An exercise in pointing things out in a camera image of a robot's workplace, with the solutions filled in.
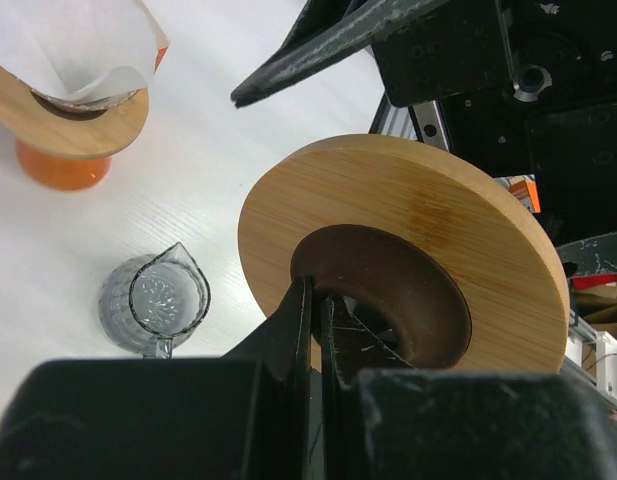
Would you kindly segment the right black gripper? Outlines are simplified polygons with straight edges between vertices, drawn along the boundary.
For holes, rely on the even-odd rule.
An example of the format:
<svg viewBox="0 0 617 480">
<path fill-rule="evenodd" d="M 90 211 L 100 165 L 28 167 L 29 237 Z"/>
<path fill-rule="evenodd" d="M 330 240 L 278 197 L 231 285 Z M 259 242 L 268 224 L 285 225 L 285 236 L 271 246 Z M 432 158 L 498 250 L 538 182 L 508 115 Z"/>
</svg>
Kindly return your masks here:
<svg viewBox="0 0 617 480">
<path fill-rule="evenodd" d="M 421 142 L 546 209 L 617 197 L 617 1 L 451 1 L 372 53 Z"/>
</svg>

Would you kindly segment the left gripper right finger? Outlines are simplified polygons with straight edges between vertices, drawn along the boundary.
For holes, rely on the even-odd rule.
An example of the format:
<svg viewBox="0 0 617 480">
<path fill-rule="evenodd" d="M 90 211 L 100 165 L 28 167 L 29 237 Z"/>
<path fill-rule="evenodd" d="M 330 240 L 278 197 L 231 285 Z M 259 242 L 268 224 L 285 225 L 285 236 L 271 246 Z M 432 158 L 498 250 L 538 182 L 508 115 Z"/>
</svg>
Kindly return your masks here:
<svg viewBox="0 0 617 480">
<path fill-rule="evenodd" d="M 580 380 L 412 369 L 332 295 L 321 347 L 329 479 L 617 479 L 617 428 Z"/>
</svg>

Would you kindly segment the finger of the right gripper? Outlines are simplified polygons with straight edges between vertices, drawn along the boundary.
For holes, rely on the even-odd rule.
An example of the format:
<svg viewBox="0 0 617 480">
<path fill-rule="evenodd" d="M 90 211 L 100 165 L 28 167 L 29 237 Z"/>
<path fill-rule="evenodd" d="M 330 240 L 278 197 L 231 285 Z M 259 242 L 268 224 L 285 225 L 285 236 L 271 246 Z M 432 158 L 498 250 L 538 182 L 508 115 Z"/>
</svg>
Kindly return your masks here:
<svg viewBox="0 0 617 480">
<path fill-rule="evenodd" d="M 557 248 L 569 278 L 617 274 L 617 231 Z"/>
<path fill-rule="evenodd" d="M 279 49 L 231 93 L 237 108 L 289 88 L 430 15 L 442 1 L 308 1 Z"/>
</svg>

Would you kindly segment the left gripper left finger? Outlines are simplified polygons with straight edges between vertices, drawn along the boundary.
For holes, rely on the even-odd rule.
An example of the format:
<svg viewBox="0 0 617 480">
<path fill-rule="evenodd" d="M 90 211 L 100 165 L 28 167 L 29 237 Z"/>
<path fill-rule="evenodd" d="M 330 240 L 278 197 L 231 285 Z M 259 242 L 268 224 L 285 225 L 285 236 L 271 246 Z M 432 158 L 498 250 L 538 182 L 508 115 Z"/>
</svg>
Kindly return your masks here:
<svg viewBox="0 0 617 480">
<path fill-rule="evenodd" d="M 0 479 L 303 479 L 310 280 L 220 358 L 57 360 L 0 422 Z"/>
</svg>

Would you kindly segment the grey glass pitcher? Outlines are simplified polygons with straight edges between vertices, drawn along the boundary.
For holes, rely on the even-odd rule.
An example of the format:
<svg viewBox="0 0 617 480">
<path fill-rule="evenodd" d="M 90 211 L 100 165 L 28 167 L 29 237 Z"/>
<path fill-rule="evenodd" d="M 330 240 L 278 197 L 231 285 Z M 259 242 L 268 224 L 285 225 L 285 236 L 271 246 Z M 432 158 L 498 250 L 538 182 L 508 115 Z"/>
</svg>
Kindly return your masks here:
<svg viewBox="0 0 617 480">
<path fill-rule="evenodd" d="M 159 254 L 131 258 L 107 277 L 98 315 L 108 338 L 147 359 L 170 359 L 206 317 L 210 284 L 178 242 Z"/>
</svg>

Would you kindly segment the orange coffee filter box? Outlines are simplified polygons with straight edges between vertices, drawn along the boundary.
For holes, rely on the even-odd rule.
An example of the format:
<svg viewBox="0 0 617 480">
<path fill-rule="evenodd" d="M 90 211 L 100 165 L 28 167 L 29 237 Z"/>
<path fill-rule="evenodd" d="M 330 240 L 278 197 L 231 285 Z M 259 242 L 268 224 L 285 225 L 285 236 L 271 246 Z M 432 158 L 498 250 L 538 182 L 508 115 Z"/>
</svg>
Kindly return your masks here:
<svg viewBox="0 0 617 480">
<path fill-rule="evenodd" d="M 145 15 L 147 16 L 149 23 L 151 25 L 152 31 L 155 34 L 156 44 L 157 44 L 157 54 L 155 58 L 155 66 L 154 71 L 157 71 L 169 46 L 170 40 L 166 35 L 165 31 L 162 29 L 157 19 L 153 16 L 147 5 L 143 0 L 139 0 L 139 4 L 143 9 Z"/>
</svg>

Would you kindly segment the white paper coffee filter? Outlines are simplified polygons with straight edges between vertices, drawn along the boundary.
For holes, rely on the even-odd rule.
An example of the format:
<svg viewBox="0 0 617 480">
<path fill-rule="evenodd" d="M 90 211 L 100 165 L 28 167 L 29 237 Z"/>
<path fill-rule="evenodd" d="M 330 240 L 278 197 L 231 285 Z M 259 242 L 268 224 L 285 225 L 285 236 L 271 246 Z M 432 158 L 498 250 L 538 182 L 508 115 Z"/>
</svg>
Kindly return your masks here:
<svg viewBox="0 0 617 480">
<path fill-rule="evenodd" d="M 61 100 L 147 87 L 155 34 L 139 1 L 0 0 L 0 67 Z"/>
</svg>

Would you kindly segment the orange glass carafe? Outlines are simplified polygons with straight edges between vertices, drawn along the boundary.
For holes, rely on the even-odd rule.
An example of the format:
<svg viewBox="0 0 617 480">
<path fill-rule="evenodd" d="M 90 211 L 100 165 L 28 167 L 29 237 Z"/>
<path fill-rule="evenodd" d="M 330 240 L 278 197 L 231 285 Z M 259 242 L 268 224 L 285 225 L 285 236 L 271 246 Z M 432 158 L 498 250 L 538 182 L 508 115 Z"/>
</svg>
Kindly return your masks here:
<svg viewBox="0 0 617 480">
<path fill-rule="evenodd" d="M 16 157 L 23 171 L 37 183 L 59 191 L 80 191 L 100 183 L 107 175 L 112 157 L 75 160 L 53 156 L 15 143 Z"/>
</svg>

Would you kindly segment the clear glass dripper cone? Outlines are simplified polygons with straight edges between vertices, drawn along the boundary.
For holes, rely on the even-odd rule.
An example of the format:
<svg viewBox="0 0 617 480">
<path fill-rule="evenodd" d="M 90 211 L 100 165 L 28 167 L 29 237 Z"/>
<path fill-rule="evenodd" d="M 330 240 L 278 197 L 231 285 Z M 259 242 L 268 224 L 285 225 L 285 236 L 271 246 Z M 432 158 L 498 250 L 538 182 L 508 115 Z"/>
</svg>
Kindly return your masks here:
<svg viewBox="0 0 617 480">
<path fill-rule="evenodd" d="M 99 100 L 78 100 L 78 101 L 61 100 L 56 97 L 42 94 L 32 88 L 30 88 L 30 93 L 41 105 L 50 106 L 62 112 L 84 113 L 84 112 L 109 110 L 111 108 L 118 107 L 128 102 L 129 100 L 131 100 L 134 96 L 136 96 L 139 93 L 139 91 L 132 90 L 129 92 L 105 97 Z"/>
</svg>

